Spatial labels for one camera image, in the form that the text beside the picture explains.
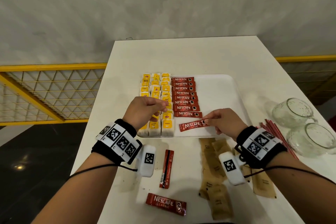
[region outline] dark floor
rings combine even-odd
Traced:
[[[0,224],[32,222],[70,175],[85,127],[34,125],[0,147]]]

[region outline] person's right hand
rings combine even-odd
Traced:
[[[216,128],[217,135],[223,133],[234,141],[240,132],[248,127],[231,108],[214,110],[205,115],[203,119],[205,124]]]

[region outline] wire mesh panel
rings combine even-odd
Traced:
[[[8,72],[66,120],[90,116],[104,69]]]
[[[0,83],[0,122],[44,120],[53,119]]]
[[[310,97],[316,89],[334,77],[336,61],[289,62],[280,65],[314,105],[321,105],[336,96],[335,82],[329,83],[325,89]]]

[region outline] white table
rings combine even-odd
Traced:
[[[271,105],[290,97],[309,100],[256,36],[208,37],[116,41],[87,124],[72,173],[90,154],[95,136],[110,121],[122,118],[138,95],[139,77],[146,72],[171,74],[228,74],[238,85],[253,125],[271,118]],[[330,128],[314,108],[320,124]],[[201,185],[200,146],[197,138],[141,139],[157,148],[154,174],[136,179],[135,173],[119,169],[99,223],[205,223],[213,222],[208,202],[198,196]],[[174,150],[169,189],[160,189],[163,157]],[[332,155],[300,158],[333,180]],[[253,194],[249,184],[228,186],[238,223],[302,223],[300,217],[277,192],[277,199]],[[147,194],[187,202],[187,216],[180,217],[145,204]]]

